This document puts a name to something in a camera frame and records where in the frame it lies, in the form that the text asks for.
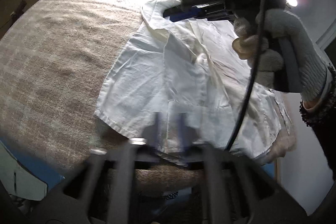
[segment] white fabric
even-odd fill
[[[120,134],[140,136],[162,112],[160,146],[164,153],[180,148],[178,113],[189,126],[217,147],[225,147],[244,97],[250,68],[233,51],[236,35],[228,21],[170,22],[165,9],[180,0],[152,0],[142,7],[144,22],[127,42],[108,73],[95,115]],[[275,140],[280,122],[274,94],[256,84],[234,148],[256,157]]]

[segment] light bulb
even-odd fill
[[[297,6],[297,0],[287,0],[287,3],[290,6],[296,7]]]

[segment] hand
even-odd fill
[[[234,30],[239,38],[233,41],[232,47],[240,59],[247,59],[248,64],[252,66],[258,43],[257,35],[251,35],[250,23],[244,18],[235,20]],[[299,67],[302,84],[301,96],[306,105],[308,104],[310,107],[315,105],[325,86],[327,66],[315,51],[300,19],[288,11],[267,10],[264,30],[270,32],[274,38],[290,37]],[[262,42],[262,50],[256,82],[273,88],[274,72],[283,67],[283,58],[279,53],[268,48],[268,40],[265,37]]]

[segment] black sleeve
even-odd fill
[[[308,113],[301,102],[300,112],[307,126],[311,127],[323,149],[328,165],[336,179],[336,72],[329,66],[333,80],[330,91],[321,106],[314,112]]]

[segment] black cable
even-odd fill
[[[10,22],[10,20],[11,20],[11,19],[8,19],[7,22],[6,22],[5,24],[3,24],[3,25],[0,27],[0,29],[2,29],[4,26],[6,26],[6,24],[7,24],[8,22]]]
[[[251,77],[250,77],[250,82],[249,85],[247,87],[247,91],[244,97],[244,101],[243,101],[243,105],[241,107],[239,116],[238,116],[238,120],[235,124],[235,128],[233,130],[233,133],[231,135],[231,138],[229,140],[229,142],[227,143],[227,146],[225,148],[225,150],[230,150],[231,147],[233,146],[233,143],[235,141],[235,139],[238,136],[239,130],[242,126],[244,117],[245,117],[245,113],[249,104],[249,100],[250,100],[250,96],[251,96],[251,92],[253,89],[253,84],[254,84],[254,80],[255,77],[257,75],[258,72],[258,67],[259,67],[259,61],[260,61],[260,55],[261,55],[261,44],[263,41],[263,33],[264,33],[264,21],[265,21],[265,0],[260,0],[260,22],[258,25],[258,46],[257,46],[257,51],[256,51],[256,57],[254,59],[254,64],[253,64],[253,68],[251,70]]]

